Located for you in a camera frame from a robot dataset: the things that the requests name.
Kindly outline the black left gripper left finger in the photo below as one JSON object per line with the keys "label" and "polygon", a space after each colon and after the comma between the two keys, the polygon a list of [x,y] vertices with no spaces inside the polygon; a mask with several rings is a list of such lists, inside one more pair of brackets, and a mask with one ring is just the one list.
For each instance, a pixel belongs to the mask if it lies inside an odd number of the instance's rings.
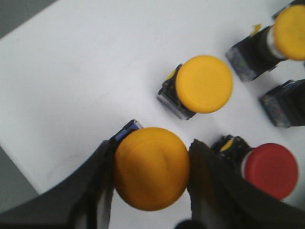
{"label": "black left gripper left finger", "polygon": [[116,146],[103,141],[69,177],[0,215],[2,229],[107,229]]}

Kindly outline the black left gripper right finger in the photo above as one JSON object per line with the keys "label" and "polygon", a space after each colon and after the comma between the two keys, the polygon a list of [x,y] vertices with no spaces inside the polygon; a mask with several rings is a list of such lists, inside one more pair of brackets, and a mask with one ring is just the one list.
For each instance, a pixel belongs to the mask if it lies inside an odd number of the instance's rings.
{"label": "black left gripper right finger", "polygon": [[192,219],[207,229],[303,229],[304,211],[259,190],[203,142],[189,148]]}

